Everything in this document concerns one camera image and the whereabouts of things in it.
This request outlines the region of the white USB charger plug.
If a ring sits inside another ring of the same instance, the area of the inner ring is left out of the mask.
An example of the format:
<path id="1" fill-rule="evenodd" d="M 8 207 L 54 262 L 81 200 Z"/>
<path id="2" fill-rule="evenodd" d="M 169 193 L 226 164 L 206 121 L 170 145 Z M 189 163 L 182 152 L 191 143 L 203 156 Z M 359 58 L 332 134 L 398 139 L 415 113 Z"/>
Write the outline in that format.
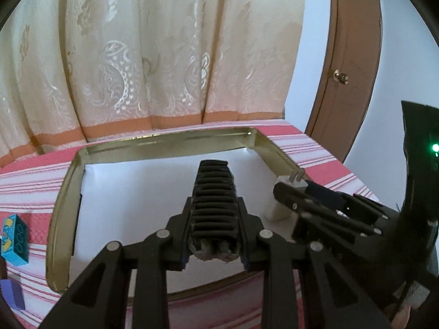
<path id="1" fill-rule="evenodd" d="M 308 187 L 304 175 L 304 169 L 299 168 L 293 170 L 290 175 L 277 178 L 273 188 L 274 200 L 265 211 L 265 216 L 270 221 L 282 221 L 289 218 L 293 212 L 297 212 L 298 204 L 295 198 L 301 197 Z"/>

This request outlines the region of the black hair comb brush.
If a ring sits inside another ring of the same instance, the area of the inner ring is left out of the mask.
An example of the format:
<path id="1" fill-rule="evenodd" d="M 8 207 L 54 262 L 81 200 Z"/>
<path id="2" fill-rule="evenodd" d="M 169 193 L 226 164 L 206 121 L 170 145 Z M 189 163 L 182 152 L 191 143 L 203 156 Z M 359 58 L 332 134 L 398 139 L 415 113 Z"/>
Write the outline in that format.
<path id="1" fill-rule="evenodd" d="M 187 244 L 202 261 L 232 262 L 240 256 L 234 176 L 223 160 L 199 164 L 190 205 Z"/>

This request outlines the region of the purple rectangular block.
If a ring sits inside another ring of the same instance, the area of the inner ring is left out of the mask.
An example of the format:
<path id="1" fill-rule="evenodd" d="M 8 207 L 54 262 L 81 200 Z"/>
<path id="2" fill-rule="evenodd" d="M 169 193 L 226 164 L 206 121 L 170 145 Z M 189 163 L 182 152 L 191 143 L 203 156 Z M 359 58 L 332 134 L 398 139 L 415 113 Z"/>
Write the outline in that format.
<path id="1" fill-rule="evenodd" d="M 24 297 L 19 282 L 1 279 L 1 294 L 6 303 L 14 310 L 25 310 Z"/>

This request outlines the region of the cyan toy building block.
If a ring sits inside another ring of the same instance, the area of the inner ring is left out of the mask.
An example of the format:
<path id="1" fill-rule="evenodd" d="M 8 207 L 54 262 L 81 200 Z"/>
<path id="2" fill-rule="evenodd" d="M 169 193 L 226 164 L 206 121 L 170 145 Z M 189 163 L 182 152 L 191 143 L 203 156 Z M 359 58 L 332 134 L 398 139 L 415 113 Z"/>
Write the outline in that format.
<path id="1" fill-rule="evenodd" d="M 28 229 L 17 214 L 6 217 L 1 230 L 1 256 L 13 266 L 28 264 Z"/>

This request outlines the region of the gold metal tin tray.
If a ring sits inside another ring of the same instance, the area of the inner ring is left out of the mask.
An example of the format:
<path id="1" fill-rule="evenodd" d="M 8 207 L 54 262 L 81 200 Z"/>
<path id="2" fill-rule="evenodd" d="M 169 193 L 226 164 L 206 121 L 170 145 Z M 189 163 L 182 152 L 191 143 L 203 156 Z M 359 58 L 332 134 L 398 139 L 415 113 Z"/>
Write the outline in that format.
<path id="1" fill-rule="evenodd" d="M 151 134 L 82 147 L 71 161 L 50 220 L 45 264 L 50 289 L 63 293 L 69 287 L 80 214 L 80 186 L 86 165 L 204 155 L 242 148 L 254 150 L 277 176 L 298 169 L 298 164 L 268 136 L 250 126 Z"/>

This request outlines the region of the brass door knob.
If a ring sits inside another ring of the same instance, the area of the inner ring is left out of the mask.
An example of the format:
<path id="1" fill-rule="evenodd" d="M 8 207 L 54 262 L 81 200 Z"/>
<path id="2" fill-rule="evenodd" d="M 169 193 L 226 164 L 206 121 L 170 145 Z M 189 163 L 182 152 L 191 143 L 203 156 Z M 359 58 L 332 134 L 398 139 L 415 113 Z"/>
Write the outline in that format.
<path id="1" fill-rule="evenodd" d="M 349 76 L 346 73 L 342 73 L 339 69 L 330 69 L 328 76 L 335 82 L 342 85 L 349 83 Z"/>

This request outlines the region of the brown wooden door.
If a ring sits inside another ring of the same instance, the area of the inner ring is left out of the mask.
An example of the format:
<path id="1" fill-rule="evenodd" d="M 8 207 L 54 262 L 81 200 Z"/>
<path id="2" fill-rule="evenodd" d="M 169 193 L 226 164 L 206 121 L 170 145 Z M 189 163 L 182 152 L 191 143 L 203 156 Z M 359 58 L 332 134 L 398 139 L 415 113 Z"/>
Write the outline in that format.
<path id="1" fill-rule="evenodd" d="M 379 0 L 330 0 L 322 76 L 305 132 L 339 161 L 346 159 L 365 119 L 381 46 Z M 346 73 L 349 83 L 335 83 L 330 69 Z"/>

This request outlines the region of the red white striped cloth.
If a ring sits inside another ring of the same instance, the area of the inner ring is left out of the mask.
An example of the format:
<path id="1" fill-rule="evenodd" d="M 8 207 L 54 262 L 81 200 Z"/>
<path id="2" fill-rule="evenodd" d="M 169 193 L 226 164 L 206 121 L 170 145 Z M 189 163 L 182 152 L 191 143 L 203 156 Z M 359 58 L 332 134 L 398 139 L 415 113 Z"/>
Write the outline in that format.
<path id="1" fill-rule="evenodd" d="M 315 182 L 332 190 L 376 195 L 323 146 L 284 120 L 220 122 L 199 129 L 256 128 L 279 146 Z M 25 328 L 36 328 L 59 299 L 45 281 L 45 255 L 50 218 L 63 178 L 77 148 L 26 158 L 1 170 L 1 217 L 18 214 L 30 231 L 30 262 L 7 265 L 7 275 L 22 285 L 24 310 L 13 313 Z"/>

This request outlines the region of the cream patterned curtain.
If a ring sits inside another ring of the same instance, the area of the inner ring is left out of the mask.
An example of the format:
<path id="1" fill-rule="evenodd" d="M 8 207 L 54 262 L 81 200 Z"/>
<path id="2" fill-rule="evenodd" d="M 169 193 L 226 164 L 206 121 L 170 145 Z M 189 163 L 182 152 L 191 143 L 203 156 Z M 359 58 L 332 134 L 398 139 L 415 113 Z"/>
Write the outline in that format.
<path id="1" fill-rule="evenodd" d="M 1 164 L 282 117 L 305 0 L 21 0 L 1 29 Z"/>

